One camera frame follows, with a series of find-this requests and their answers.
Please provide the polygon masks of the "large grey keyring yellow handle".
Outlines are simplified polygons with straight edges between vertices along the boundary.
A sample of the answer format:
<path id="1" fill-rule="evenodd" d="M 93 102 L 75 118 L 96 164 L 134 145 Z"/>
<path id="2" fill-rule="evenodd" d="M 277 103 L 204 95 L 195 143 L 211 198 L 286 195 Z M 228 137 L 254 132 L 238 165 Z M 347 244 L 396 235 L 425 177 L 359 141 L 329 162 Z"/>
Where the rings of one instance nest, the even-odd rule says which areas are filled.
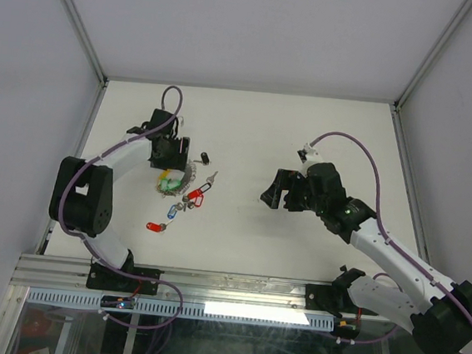
<path id="1" fill-rule="evenodd" d="M 183 171 L 177 171 L 176 169 L 163 170 L 157 178 L 156 191 L 166 197 L 177 197 L 183 194 L 196 179 L 196 167 L 197 165 L 193 163 L 193 161 L 189 161 Z M 162 190 L 160 188 L 160 182 L 162 180 L 167 180 L 168 182 L 171 180 L 181 181 L 181 184 L 177 189 L 169 190 L 167 188 L 166 190 Z"/>

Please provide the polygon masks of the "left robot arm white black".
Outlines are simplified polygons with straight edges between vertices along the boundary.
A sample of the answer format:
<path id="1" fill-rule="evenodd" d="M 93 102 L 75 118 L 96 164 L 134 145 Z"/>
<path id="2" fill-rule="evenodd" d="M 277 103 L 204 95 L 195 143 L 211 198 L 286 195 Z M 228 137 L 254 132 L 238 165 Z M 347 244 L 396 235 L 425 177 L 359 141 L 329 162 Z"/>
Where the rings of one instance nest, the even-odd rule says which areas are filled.
<path id="1" fill-rule="evenodd" d="M 137 165 L 184 172 L 191 139 L 179 134 L 178 116 L 160 108 L 149 121 L 127 130 L 119 143 L 91 159 L 69 156 L 60 163 L 49 216 L 84 244 L 106 268 L 105 279 L 118 291 L 133 282 L 134 256 L 113 231 L 113 188 Z"/>

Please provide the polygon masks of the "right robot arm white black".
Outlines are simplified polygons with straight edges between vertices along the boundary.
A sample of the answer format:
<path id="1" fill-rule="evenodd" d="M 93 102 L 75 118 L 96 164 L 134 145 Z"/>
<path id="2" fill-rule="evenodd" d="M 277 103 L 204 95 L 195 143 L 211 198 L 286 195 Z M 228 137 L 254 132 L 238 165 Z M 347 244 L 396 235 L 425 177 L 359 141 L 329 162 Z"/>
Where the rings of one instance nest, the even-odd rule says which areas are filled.
<path id="1" fill-rule="evenodd" d="M 410 333 L 424 354 L 458 354 L 472 341 L 472 283 L 453 281 L 382 232 L 375 211 L 346 194 L 334 165 L 313 163 L 303 173 L 279 169 L 260 199 L 270 209 L 315 213 L 396 283 L 386 287 L 345 269 L 332 282 L 328 312 L 339 316 L 354 306 L 375 312 Z"/>

